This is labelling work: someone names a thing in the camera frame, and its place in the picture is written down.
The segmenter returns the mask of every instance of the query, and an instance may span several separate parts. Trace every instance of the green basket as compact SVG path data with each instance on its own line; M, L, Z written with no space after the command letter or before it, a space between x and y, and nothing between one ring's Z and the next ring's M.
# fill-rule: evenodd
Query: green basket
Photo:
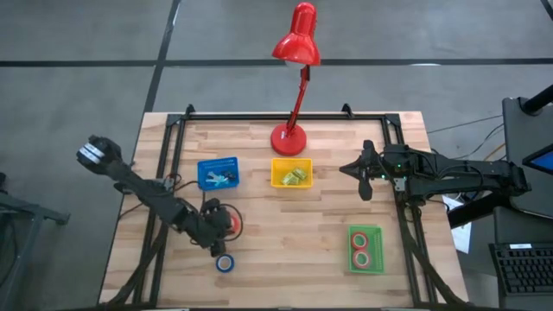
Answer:
M353 265L353 253L355 249L350 242L352 234L355 232L364 232L369 239L367 251L371 256L371 263L366 269L358 269ZM382 248L382 229L375 225L350 225L347 233L348 262L349 270L352 273L370 273L383 274L384 271L384 249Z

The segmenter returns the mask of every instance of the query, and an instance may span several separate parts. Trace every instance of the red tape roll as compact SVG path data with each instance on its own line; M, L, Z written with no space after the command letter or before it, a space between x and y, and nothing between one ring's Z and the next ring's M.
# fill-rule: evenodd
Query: red tape roll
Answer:
M367 269L371 264L371 255L365 250L358 250L353 253L353 265L357 269Z
M363 243L358 244L356 242L356 240L361 239L361 238L363 238ZM366 236L366 234L364 232L355 232L354 234L352 234L351 242L352 242L353 248L356 249L356 250L363 250L367 246L369 246L369 238Z
M240 232L240 227L242 226L242 223L240 222L240 218L234 214L231 214L231 230L229 232L231 234Z

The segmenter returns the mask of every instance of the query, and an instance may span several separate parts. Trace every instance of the lamp base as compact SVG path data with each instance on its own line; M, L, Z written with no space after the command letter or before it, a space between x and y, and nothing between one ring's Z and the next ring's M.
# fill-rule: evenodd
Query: lamp base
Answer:
M270 144L273 149L283 156L298 155L307 144L305 131L301 126L296 125L294 131L286 137L286 124L279 124L270 134Z

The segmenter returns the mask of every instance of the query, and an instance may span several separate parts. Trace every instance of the red object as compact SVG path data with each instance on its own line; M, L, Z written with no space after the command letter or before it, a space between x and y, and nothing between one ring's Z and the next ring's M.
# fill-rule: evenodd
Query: red object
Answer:
M366 262L360 263L359 257L363 257L363 256L366 257ZM369 255L368 252L366 252L365 250L357 250L353 253L353 265L357 269L363 269L363 270L367 269L369 267L369 264L371 264L371 255Z
M273 56L278 59L306 65L301 71L302 82L294 112L286 124L278 125L270 135L273 149L283 156L299 154L307 143L305 131L300 126L296 126L296 120L309 82L309 66L321 64L319 49L313 38L316 20L317 10L314 5L299 3L294 10L290 32L277 43L273 50Z
M270 134L270 144L280 155L295 156L302 152L308 139L301 126L296 126L292 135L286 135L287 127L287 124L277 125Z
M232 234L240 232L240 227L242 226L242 223L240 222L240 218L238 216L231 214L231 230L230 232Z
M361 244L361 245L356 244L355 243L355 238L356 237L362 237L364 239L363 244ZM367 238L367 236L364 232L355 232L354 234L352 234L352 241L351 242L352 242L353 248L356 249L356 250L363 250L369 245L369 239Z
M314 5L299 3L294 10L290 32L277 43L273 57L305 65L320 65L321 56L314 40L316 22Z

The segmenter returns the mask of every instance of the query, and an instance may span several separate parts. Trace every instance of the lamp shade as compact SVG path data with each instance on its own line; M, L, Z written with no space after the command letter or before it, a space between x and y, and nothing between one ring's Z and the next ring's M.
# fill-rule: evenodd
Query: lamp shade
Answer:
M320 65L321 56L314 39L316 21L314 5L299 3L294 10L290 32L277 43L273 57L310 66Z

